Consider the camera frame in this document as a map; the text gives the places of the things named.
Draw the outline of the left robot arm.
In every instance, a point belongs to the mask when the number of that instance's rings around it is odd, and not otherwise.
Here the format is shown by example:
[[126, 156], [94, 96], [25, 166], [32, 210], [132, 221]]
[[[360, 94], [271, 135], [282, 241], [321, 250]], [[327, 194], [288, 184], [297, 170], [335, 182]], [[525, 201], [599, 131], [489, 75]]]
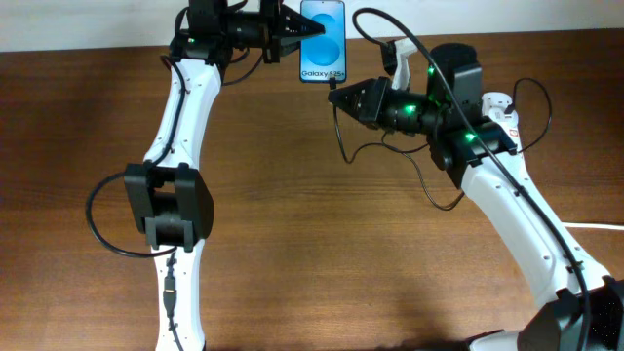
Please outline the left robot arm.
[[154, 261], [159, 292], [159, 350], [204, 350], [200, 311], [202, 251], [214, 225], [213, 197], [200, 174], [209, 116], [237, 49], [259, 49], [277, 63], [324, 27], [280, 1], [243, 4], [193, 0], [175, 17], [166, 57], [169, 97], [142, 162], [123, 172], [136, 228]]

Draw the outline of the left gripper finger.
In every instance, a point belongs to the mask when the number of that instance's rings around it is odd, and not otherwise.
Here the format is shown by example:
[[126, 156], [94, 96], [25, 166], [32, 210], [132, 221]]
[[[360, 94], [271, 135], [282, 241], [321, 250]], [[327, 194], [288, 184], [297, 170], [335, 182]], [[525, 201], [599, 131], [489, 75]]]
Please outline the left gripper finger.
[[278, 37], [282, 42], [299, 42], [326, 33], [325, 27], [280, 3]]
[[300, 49], [301, 40], [297, 38], [282, 38], [279, 45], [279, 57], [286, 57]]

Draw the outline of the blue Galaxy smartphone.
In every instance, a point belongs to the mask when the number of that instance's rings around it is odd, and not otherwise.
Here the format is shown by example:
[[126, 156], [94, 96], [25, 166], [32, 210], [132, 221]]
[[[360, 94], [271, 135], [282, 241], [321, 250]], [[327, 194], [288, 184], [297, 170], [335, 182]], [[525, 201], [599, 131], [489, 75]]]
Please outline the blue Galaxy smartphone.
[[300, 3], [300, 13], [321, 24], [325, 33], [301, 43], [299, 80], [303, 83], [328, 83], [347, 78], [345, 4], [342, 1]]

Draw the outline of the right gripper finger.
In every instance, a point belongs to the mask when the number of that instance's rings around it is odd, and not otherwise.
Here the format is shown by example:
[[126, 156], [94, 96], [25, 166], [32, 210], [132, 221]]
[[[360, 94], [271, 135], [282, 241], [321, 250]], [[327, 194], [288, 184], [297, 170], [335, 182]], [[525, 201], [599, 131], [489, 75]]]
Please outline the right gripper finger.
[[328, 101], [356, 121], [360, 121], [360, 95], [328, 95]]
[[329, 95], [360, 95], [362, 97], [373, 84], [374, 80], [364, 80], [347, 87], [331, 90]]

